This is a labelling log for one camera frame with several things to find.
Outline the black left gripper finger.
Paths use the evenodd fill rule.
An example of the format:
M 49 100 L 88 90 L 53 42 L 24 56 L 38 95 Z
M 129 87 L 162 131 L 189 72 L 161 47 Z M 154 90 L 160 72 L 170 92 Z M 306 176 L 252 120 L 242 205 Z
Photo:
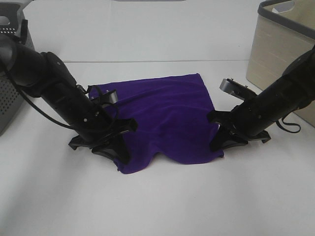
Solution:
M 68 144 L 73 150 L 76 150 L 77 148 L 84 147 L 92 149 L 97 146 L 97 142 L 87 142 L 85 141 L 81 136 L 76 136 L 72 138 Z
M 92 153 L 107 157 L 111 160 L 118 160 L 123 164 L 129 163 L 129 152 L 123 137 L 116 137 L 105 143 L 92 148 Z

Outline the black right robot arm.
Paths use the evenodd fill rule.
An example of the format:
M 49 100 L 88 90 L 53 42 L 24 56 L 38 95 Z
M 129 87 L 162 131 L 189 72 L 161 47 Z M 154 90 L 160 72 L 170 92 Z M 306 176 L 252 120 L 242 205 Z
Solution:
M 311 49 L 292 62 L 282 76 L 256 94 L 233 79 L 223 79 L 220 89 L 243 100 L 231 111 L 212 110 L 207 119 L 219 124 L 210 141 L 211 151 L 266 143 L 271 139 L 266 128 L 284 123 L 285 117 L 310 105 L 315 99 L 315 51 Z

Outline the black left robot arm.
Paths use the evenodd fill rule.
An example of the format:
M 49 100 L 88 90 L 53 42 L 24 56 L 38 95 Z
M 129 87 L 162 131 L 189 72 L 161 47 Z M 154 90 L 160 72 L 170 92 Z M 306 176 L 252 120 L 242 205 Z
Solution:
M 116 90 L 103 92 L 96 85 L 85 90 L 55 54 L 38 53 L 8 34 L 0 36 L 0 75 L 44 117 L 76 131 L 69 142 L 73 150 L 85 147 L 93 154 L 129 162 L 123 134 L 136 131 L 137 122 L 118 118 Z

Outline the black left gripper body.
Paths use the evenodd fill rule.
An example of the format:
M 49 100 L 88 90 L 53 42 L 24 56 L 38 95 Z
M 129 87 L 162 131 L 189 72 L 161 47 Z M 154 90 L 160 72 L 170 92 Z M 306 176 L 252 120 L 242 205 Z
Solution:
M 78 136 L 87 142 L 96 141 L 97 146 L 137 129 L 135 119 L 112 118 L 76 87 L 57 83 L 48 87 L 41 97 L 76 130 Z

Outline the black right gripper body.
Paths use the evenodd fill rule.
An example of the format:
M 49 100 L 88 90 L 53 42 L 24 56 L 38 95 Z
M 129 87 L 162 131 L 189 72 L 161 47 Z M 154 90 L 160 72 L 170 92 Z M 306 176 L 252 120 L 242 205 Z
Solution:
M 208 121 L 219 124 L 232 123 L 248 142 L 251 138 L 283 117 L 283 86 L 270 85 L 255 98 L 243 101 L 231 111 L 213 110 Z

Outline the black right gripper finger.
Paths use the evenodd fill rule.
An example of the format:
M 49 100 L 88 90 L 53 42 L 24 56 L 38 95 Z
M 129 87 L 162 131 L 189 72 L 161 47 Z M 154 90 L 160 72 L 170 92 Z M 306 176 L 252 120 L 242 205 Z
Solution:
M 267 131 L 262 131 L 251 138 L 251 141 L 262 141 L 262 143 L 266 143 L 271 140 L 271 137 Z
M 210 124 L 218 126 L 216 135 L 210 141 L 211 151 L 241 147 L 248 144 L 247 140 L 239 136 L 238 131 L 232 123 L 219 124 L 218 122 L 211 122 Z

